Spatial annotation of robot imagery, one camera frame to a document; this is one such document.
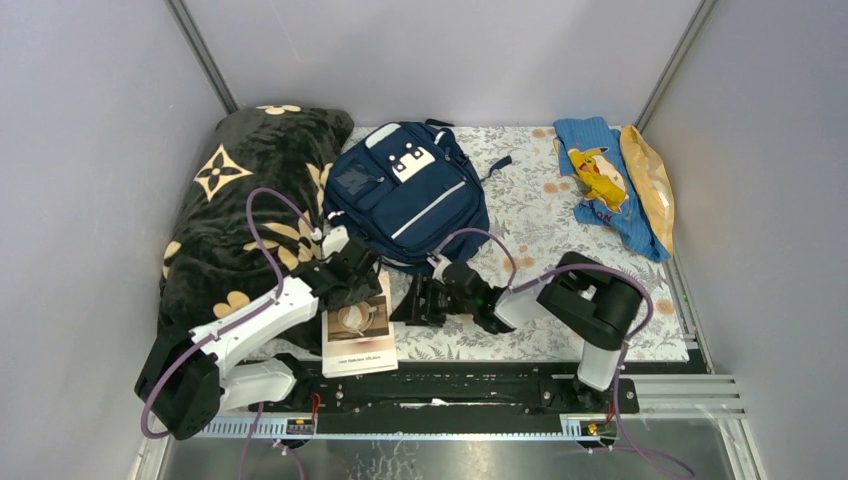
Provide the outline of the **floral white table mat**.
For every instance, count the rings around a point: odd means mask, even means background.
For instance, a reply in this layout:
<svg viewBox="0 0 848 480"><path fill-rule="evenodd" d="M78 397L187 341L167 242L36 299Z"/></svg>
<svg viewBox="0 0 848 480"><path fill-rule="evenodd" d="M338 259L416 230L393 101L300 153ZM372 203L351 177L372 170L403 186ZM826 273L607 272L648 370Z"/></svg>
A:
<svg viewBox="0 0 848 480"><path fill-rule="evenodd" d="M357 128L318 140L303 131L216 132L202 150L163 264L161 320L189 329L223 318L276 285L272 261L289 270L313 259L318 247L308 227L318 220L317 183L330 156L364 134ZM688 360L665 269L628 250L612 229L575 219L582 185L560 172L552 129L458 127L455 135L485 177L491 233L470 262L485 280L525 283L565 253L581 253L634 277L651 295L640 307L645 328L631 342L629 359ZM398 356L505 362L581 356L582 338L540 307L511 317L515 330L496 335L460 316L438 328L399 325Z"/></svg>

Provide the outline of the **black floral plush blanket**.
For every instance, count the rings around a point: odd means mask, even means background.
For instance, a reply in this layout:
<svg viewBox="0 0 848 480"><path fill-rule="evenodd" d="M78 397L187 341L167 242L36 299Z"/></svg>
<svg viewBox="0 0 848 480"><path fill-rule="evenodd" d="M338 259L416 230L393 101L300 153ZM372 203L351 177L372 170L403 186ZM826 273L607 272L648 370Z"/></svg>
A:
<svg viewBox="0 0 848 480"><path fill-rule="evenodd" d="M223 118L202 151L162 262L157 328L221 319L316 259L324 188L354 128L344 110L262 105Z"/></svg>

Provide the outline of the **yellow plastic bag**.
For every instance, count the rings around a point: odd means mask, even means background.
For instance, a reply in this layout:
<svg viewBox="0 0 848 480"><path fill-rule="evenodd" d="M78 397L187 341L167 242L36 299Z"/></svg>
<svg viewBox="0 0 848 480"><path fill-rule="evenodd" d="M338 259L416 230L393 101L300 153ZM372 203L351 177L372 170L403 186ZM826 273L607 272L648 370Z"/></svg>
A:
<svg viewBox="0 0 848 480"><path fill-rule="evenodd" d="M668 261L674 253L676 207L665 164L633 125L621 129L619 143L630 181L652 234L651 245L657 252L656 262Z"/></svg>

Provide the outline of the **navy blue student backpack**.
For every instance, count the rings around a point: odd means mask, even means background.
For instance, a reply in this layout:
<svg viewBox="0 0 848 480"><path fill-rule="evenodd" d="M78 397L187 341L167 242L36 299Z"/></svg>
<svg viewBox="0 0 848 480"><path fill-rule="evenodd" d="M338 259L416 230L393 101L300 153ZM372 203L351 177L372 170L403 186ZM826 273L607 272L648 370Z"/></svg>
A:
<svg viewBox="0 0 848 480"><path fill-rule="evenodd" d="M468 261L488 240L483 179L450 124L433 119L384 124L341 154L322 207L331 225L410 275L430 273L434 251Z"/></svg>

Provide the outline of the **blue Pikachu cloth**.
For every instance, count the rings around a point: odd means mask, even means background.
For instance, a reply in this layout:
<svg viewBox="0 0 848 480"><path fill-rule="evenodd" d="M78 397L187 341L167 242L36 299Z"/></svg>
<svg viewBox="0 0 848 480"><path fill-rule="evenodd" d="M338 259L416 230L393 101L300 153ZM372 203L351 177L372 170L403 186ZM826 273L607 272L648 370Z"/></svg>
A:
<svg viewBox="0 0 848 480"><path fill-rule="evenodd" d="M555 121L559 168L584 186L574 208L578 222L613 228L627 249L656 262L652 234L620 149L623 127L613 128L602 117Z"/></svg>

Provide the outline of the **white coffee cover book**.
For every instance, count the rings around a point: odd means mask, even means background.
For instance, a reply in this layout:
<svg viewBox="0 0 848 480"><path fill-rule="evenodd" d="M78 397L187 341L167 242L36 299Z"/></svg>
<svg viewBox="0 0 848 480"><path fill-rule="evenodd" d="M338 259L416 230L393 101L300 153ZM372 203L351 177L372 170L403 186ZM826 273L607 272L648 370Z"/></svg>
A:
<svg viewBox="0 0 848 480"><path fill-rule="evenodd" d="M322 315L322 375L365 375L398 368L387 271L378 275L381 291L352 306Z"/></svg>

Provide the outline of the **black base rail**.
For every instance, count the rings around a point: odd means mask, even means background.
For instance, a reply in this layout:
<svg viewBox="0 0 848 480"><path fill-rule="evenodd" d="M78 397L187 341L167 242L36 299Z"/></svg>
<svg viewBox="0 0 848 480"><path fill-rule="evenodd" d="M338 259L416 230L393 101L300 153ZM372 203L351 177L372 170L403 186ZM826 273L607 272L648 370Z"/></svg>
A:
<svg viewBox="0 0 848 480"><path fill-rule="evenodd" d="M610 408L637 414L633 381L594 393L576 383L573 363L415 362L388 372L326 379L317 363L296 370L286 399L268 402L261 427L284 418L284 435L560 434L564 416L603 421Z"/></svg>

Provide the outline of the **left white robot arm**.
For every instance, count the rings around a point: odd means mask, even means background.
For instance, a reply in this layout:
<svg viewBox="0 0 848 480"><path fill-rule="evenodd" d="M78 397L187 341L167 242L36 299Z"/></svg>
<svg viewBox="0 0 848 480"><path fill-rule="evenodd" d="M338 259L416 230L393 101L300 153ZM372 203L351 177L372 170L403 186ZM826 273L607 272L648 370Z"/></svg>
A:
<svg viewBox="0 0 848 480"><path fill-rule="evenodd" d="M307 404L311 387L292 367L247 358L283 332L375 294L379 254L356 238L331 245L328 257L279 273L271 290L236 312L158 333L134 387L144 403L145 437L185 440L224 411L266 402L296 411Z"/></svg>

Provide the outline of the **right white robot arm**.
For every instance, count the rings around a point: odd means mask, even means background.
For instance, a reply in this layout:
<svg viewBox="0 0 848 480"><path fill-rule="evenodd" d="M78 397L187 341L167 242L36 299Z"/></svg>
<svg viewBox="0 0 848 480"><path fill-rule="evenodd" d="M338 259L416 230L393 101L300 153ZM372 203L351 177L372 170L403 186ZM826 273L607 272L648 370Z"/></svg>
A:
<svg viewBox="0 0 848 480"><path fill-rule="evenodd" d="M538 317L553 317L584 342L573 386L575 402L597 412L613 398L612 384L625 346L639 325L646 288L631 276L584 255L565 253L553 270L519 286L495 286L464 262L431 259L429 275L414 277L390 315L407 326L440 327L451 315L468 315L484 331L516 331Z"/></svg>

